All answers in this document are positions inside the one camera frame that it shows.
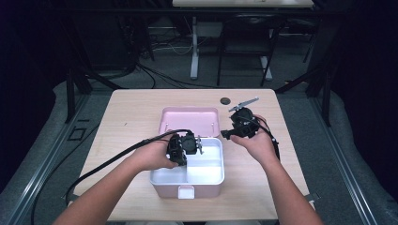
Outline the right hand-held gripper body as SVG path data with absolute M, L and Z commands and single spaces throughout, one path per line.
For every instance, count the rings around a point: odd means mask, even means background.
M 231 115 L 231 120 L 233 129 L 237 131 L 235 136 L 251 138 L 259 129 L 258 119 L 253 115 L 253 112 L 247 108 L 247 105 L 254 103 L 258 99 L 259 97 L 255 97 L 240 102 L 237 106 L 230 109 L 230 112 L 234 112 Z

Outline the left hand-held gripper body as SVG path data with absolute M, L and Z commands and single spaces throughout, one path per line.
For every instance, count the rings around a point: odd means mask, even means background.
M 187 165 L 187 155 L 203 154 L 202 141 L 200 137 L 195 137 L 192 132 L 185 136 L 174 134 L 167 146 L 166 154 L 169 159 L 179 166 Z

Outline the pink plastic storage box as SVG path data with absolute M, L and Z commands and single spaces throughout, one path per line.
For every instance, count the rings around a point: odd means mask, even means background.
M 190 131 L 195 137 L 200 137 L 201 141 L 203 138 L 218 139 L 220 135 L 218 110 L 209 107 L 167 107 L 162 111 L 159 133 L 168 130 L 175 130 L 180 136 L 185 136 Z M 218 185 L 182 184 L 153 185 L 153 187 L 162 198 L 213 198 L 220 194 L 222 182 Z

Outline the white divided tray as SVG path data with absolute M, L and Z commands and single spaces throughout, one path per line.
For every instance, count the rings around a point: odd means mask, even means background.
M 187 165 L 158 169 L 150 173 L 150 182 L 160 185 L 218 185 L 224 179 L 222 142 L 217 138 L 202 139 L 203 153 L 187 155 Z

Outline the person's left hand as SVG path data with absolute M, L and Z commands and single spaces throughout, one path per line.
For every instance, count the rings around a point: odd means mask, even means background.
M 142 171 L 152 171 L 160 168 L 173 169 L 178 164 L 171 161 L 166 156 L 168 143 L 171 135 L 160 138 L 158 141 L 151 142 L 143 147 L 137 148 L 127 161 L 133 168 Z

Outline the person's right hand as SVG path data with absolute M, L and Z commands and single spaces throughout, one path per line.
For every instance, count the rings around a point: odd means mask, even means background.
M 230 140 L 233 143 L 243 146 L 264 168 L 279 164 L 280 161 L 275 153 L 274 144 L 269 135 L 270 131 L 268 129 L 266 119 L 260 115 L 255 115 L 254 117 L 259 121 L 260 128 L 253 137 L 241 138 L 236 135 L 232 135 Z

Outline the person's white clothing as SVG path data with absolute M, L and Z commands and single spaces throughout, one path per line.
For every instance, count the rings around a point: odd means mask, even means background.
M 131 221 L 131 222 L 125 222 L 123 225 L 262 225 L 262 223 L 257 220 L 226 220 L 226 221 L 207 221 L 207 222 Z

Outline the black metal stand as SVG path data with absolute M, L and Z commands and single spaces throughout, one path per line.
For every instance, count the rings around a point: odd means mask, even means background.
M 68 104 L 68 114 L 66 118 L 66 123 L 69 123 L 76 113 L 75 88 L 78 88 L 78 90 L 83 95 L 90 95 L 91 92 L 93 91 L 93 87 L 88 81 L 89 78 L 104 84 L 105 86 L 111 88 L 112 90 L 121 89 L 121 86 L 100 76 L 97 72 L 93 70 L 84 67 L 71 68 L 67 74 L 67 79 L 66 79 L 67 104 Z
M 322 94 L 321 117 L 325 124 L 329 127 L 329 103 L 332 74 L 329 71 L 329 65 L 327 63 L 320 64 L 305 72 L 296 79 L 283 85 L 282 87 L 277 88 L 275 90 L 275 93 L 285 93 L 286 91 L 296 87 L 297 85 L 305 81 L 309 81 L 309 84 L 305 91 L 308 98 L 317 98 L 319 94 Z

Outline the black chair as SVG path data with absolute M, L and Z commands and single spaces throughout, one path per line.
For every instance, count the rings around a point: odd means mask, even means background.
M 236 59 L 255 57 L 260 61 L 260 67 L 254 69 L 262 72 L 260 85 L 269 81 L 270 62 L 285 23 L 285 17 L 273 14 L 238 14 L 225 20 L 219 37 L 217 84 L 221 83 L 223 70 L 234 68 L 223 65 L 226 56 Z

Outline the white background desk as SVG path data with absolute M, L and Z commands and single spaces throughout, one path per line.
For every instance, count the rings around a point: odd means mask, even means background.
M 292 8 L 302 9 L 311 8 L 313 0 L 173 0 L 175 8 L 181 9 L 239 9 L 239 8 Z M 191 79 L 198 78 L 199 69 L 199 49 L 198 38 L 214 38 L 221 33 L 222 25 L 219 22 L 198 21 L 196 16 L 191 19 Z

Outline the grey metal floor rail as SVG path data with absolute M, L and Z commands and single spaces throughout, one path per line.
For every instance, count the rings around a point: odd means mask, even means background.
M 353 174 L 351 167 L 346 160 L 346 157 L 344 155 L 343 149 L 341 145 L 338 143 L 338 140 L 332 130 L 331 127 L 327 125 L 327 123 L 324 121 L 324 118 L 321 114 L 321 104 L 316 98 L 310 97 L 309 102 L 313 108 L 313 110 L 316 113 L 316 118 L 321 124 L 321 128 L 324 130 L 324 132 L 327 135 L 327 138 L 329 140 L 329 143 L 331 145 L 331 153 L 334 157 L 335 163 L 337 165 L 337 168 L 340 172 L 340 175 L 342 176 L 344 180 L 344 184 L 347 188 L 347 191 L 350 195 L 350 198 L 355 205 L 358 214 L 360 216 L 360 219 L 362 221 L 363 225 L 379 225 L 378 222 L 376 221 L 375 215 L 366 200 L 362 189 Z
M 77 97 L 76 113 L 66 123 L 67 100 L 63 97 L 56 99 L 49 119 L 22 164 L 0 193 L 0 225 L 18 225 L 23 221 L 38 194 L 39 187 L 53 168 L 75 117 L 83 110 L 88 100 L 87 95 Z

